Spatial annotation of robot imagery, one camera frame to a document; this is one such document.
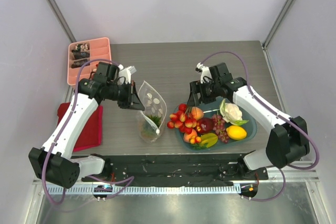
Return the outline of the clear zip top bag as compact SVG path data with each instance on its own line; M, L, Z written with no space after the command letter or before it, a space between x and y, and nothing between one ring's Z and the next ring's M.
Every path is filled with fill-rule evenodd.
M159 135L160 137L164 130L164 124L167 115L166 102L164 101L162 96L146 81L143 81L143 83L141 84L140 89L138 91L138 96L140 98L140 101L145 107L144 111L138 111L136 117L138 122L139 135L140 135L140 126L142 122L142 114L159 115L162 117L162 124L160 126L161 133ZM144 139L141 135L140 138L147 143L154 143L158 139L156 138L153 141L148 141L147 139Z

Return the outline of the orange toy pineapple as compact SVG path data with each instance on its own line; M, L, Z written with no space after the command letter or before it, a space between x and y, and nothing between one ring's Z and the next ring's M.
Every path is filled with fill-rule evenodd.
M153 141L159 137L161 131L162 117L159 115L142 114L140 135L148 141Z

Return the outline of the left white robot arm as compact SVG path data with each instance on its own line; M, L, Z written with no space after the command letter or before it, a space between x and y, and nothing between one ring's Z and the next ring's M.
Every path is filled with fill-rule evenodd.
M132 74L134 66L116 65L97 59L98 67L91 79L77 78L71 103L51 137L41 148L32 148L29 161L44 184L53 183L65 189L78 179L94 175L105 182L112 174L103 157L90 155L72 158L74 146L87 121L104 100L115 101L121 109L144 110Z

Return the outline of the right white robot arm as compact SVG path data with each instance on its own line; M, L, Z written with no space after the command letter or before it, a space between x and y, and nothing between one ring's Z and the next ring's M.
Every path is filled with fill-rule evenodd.
M225 63L212 67L198 63L195 70L201 77L190 82L188 106L208 104L222 97L242 108L269 134L265 148L243 157L237 166L239 177L250 179L261 167L281 169L309 154L307 124L303 118L292 118L277 110L248 86L244 78L233 78Z

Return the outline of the orange toy peach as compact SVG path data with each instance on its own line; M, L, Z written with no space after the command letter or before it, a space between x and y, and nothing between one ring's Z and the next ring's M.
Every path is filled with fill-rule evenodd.
M198 121L204 117L204 112L198 107L191 107L190 115Z

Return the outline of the teal plastic tray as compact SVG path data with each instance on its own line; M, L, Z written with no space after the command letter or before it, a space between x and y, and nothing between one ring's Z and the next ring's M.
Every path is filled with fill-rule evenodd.
M240 117L235 125L228 117L223 117L220 105L229 106L230 115ZM227 146L244 143L254 138L257 132L256 121L242 108L232 105L222 98L209 104L201 104L183 115L186 105L180 104L170 115L167 126L176 127L178 140L188 150L196 153L223 150Z

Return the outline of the red cherry bunch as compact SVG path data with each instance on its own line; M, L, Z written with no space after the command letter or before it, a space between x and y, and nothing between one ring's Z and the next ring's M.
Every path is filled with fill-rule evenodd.
M166 126L168 129L178 129L183 134L193 134L196 132L197 120L190 115L190 109L194 106L187 106L185 103L181 103L177 106L176 112L173 112L169 116L169 121Z

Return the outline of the dark red toy apple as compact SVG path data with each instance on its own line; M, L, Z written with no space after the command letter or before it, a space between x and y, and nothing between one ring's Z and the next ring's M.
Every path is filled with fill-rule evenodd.
M201 118L197 121L196 131L199 134L209 133L213 130L214 122L211 118Z

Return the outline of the purple toy grapes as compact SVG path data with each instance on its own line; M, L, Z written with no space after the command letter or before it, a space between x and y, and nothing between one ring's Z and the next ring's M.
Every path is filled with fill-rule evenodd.
M226 121L223 119L223 117L219 114L214 114L212 116L212 120L214 122L213 131L218 136L218 139L222 142L227 144L229 141L229 137L226 132L225 123Z

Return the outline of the white toy cauliflower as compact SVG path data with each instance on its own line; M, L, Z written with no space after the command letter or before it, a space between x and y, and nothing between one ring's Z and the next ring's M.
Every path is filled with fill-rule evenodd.
M219 112L227 123L241 126L248 123L248 120L243 120L243 113L234 103L228 103L225 99L222 100L219 106Z

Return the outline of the small orange cherry cluster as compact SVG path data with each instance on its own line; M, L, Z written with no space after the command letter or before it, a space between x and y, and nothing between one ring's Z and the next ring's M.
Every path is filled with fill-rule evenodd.
M202 141L202 139L199 136L192 136L190 138L190 144L199 144Z

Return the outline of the yellow green toy starfruit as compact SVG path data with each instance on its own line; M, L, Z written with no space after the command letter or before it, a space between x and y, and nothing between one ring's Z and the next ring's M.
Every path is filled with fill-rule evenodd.
M191 144L193 150L203 150L214 146L218 142L218 136L214 133L207 133L200 136L202 141L199 144Z

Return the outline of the yellow toy lemon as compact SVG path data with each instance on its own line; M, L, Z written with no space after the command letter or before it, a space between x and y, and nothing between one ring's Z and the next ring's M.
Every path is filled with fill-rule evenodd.
M237 125L231 125L226 129L229 138L235 141L243 140L247 137L247 132L244 128Z

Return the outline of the red folded cloth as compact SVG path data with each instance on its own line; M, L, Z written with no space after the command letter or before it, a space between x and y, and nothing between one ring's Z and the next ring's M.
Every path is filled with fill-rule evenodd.
M103 135L102 118L103 106L99 105L85 124L78 140L76 141L73 152L79 152L101 145Z

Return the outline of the pink compartment organizer box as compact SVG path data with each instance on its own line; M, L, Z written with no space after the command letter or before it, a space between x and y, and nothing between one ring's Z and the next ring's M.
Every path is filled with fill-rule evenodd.
M96 70L98 61L87 64L81 72L79 69L90 60L111 60L110 40L107 37L74 42L68 47L67 83L74 87L78 73L80 78L89 78Z

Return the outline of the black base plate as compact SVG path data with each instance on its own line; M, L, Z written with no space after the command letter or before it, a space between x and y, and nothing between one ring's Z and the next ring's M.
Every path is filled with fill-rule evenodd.
M244 172L240 154L105 155L108 179L133 177L132 187L231 186L235 180L267 180L266 168Z

